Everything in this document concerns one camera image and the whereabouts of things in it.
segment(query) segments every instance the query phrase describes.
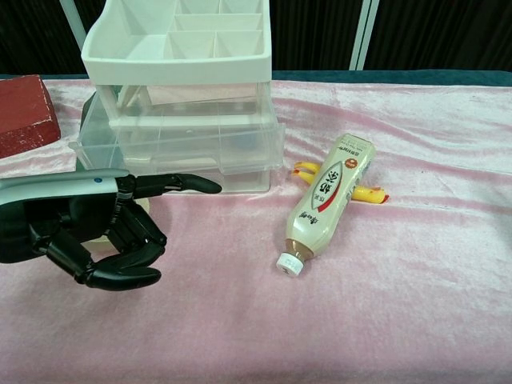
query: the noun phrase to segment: pink tablecloth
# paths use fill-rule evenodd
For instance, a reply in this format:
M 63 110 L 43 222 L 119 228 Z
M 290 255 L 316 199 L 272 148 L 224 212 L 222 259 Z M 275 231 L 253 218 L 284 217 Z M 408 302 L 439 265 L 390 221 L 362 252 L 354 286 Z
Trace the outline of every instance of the pink tablecloth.
M 74 168 L 84 81 L 48 81 L 62 140 L 0 176 Z M 512 90 L 276 82 L 285 166 L 268 193 L 167 195 L 162 280 L 77 285 L 47 259 L 0 266 L 0 382 L 512 382 Z M 345 132 L 378 155 L 328 250 L 298 279 L 274 263 L 306 186 Z

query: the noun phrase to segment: red box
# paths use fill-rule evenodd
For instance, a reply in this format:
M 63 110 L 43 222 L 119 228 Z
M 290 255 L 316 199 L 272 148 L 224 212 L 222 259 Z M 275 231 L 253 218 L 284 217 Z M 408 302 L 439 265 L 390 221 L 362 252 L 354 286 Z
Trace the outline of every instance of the red box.
M 37 75 L 0 81 L 0 158 L 61 138 L 50 95 Z

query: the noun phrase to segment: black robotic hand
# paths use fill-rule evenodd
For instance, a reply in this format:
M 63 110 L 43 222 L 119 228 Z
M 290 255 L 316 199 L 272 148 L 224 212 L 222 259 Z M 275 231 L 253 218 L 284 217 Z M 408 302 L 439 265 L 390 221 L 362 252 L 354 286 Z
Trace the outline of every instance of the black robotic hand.
M 135 202 L 166 192 L 217 194 L 215 182 L 192 174 L 135 177 L 125 170 L 91 170 L 0 180 L 0 262 L 46 255 L 74 279 L 103 290 L 156 283 L 150 268 L 166 236 Z M 106 235 L 119 252 L 95 262 L 82 245 Z

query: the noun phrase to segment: black background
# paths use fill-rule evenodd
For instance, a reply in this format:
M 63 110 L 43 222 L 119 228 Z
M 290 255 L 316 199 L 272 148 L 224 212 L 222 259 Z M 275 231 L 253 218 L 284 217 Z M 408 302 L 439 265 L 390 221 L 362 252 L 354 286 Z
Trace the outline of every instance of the black background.
M 105 0 L 76 0 L 86 30 Z M 348 70 L 362 0 L 270 0 L 274 70 Z M 512 70 L 510 0 L 380 0 L 366 70 Z M 58 0 L 0 0 L 0 74 L 84 74 Z

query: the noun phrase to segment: robotic hand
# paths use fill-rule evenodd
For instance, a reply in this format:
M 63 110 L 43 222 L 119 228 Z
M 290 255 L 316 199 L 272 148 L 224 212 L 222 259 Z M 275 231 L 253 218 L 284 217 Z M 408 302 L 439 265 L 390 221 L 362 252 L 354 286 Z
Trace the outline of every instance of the robotic hand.
M 135 177 L 126 170 L 89 170 L 0 180 L 0 262 L 46 255 L 76 282 L 103 290 L 156 283 L 150 268 L 167 238 L 134 200 L 166 192 L 222 188 L 192 174 Z M 119 254 L 93 261 L 83 242 L 107 236 Z

